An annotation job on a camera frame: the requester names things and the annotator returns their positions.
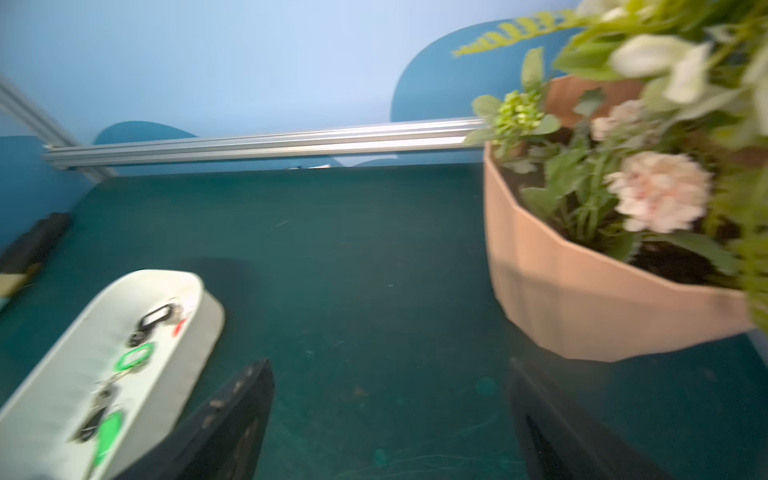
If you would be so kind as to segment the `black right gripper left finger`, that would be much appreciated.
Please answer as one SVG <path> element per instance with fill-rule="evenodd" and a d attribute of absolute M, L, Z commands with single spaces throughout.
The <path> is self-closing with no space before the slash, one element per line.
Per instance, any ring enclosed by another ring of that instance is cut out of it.
<path fill-rule="evenodd" d="M 251 363 L 119 479 L 251 479 L 275 382 L 267 359 Z"/>

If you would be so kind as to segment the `black tag key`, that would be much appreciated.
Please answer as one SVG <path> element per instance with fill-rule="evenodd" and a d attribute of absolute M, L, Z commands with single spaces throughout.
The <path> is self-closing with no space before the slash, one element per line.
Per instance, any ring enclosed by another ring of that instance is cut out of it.
<path fill-rule="evenodd" d="M 147 343 L 160 326 L 175 325 L 180 321 L 181 306 L 167 303 L 144 315 L 129 336 L 126 346 L 135 348 Z"/>

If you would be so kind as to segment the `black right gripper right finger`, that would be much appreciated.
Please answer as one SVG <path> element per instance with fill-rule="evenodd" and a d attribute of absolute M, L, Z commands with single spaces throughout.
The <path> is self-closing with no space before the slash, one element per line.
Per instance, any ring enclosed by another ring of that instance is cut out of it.
<path fill-rule="evenodd" d="M 671 477 L 529 362 L 510 362 L 509 400 L 530 479 Z"/>

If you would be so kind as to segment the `red tag key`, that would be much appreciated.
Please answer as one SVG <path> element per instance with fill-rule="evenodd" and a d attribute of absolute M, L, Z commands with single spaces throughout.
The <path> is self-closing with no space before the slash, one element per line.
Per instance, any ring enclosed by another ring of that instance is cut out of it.
<path fill-rule="evenodd" d="M 176 326 L 174 327 L 174 330 L 172 332 L 172 337 L 173 338 L 176 338 L 176 337 L 178 337 L 181 334 L 181 332 L 182 332 L 185 324 L 187 323 L 187 321 L 188 321 L 188 319 L 184 318 L 184 319 L 182 319 L 180 322 L 178 322 L 176 324 Z"/>

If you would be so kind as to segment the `green tag key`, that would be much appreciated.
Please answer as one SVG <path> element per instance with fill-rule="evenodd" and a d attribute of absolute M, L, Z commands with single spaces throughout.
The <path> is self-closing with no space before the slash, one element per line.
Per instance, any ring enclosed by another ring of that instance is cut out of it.
<path fill-rule="evenodd" d="M 116 409 L 107 413 L 97 429 L 97 442 L 94 458 L 91 462 L 90 473 L 92 476 L 112 455 L 115 450 L 124 423 L 124 411 Z"/>
<path fill-rule="evenodd" d="M 154 351 L 155 345 L 153 342 L 139 345 L 127 351 L 117 360 L 115 364 L 115 372 L 124 373 L 136 368 L 142 368 L 150 361 Z"/>

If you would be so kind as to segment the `black head key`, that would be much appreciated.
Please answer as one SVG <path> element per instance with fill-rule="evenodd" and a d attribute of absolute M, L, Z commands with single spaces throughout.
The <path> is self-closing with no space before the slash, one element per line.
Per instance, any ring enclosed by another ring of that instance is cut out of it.
<path fill-rule="evenodd" d="M 74 433 L 70 437 L 70 441 L 84 443 L 95 436 L 99 426 L 106 416 L 107 410 L 113 404 L 117 392 L 117 386 L 114 384 L 107 384 L 93 395 L 85 417 L 76 427 Z"/>

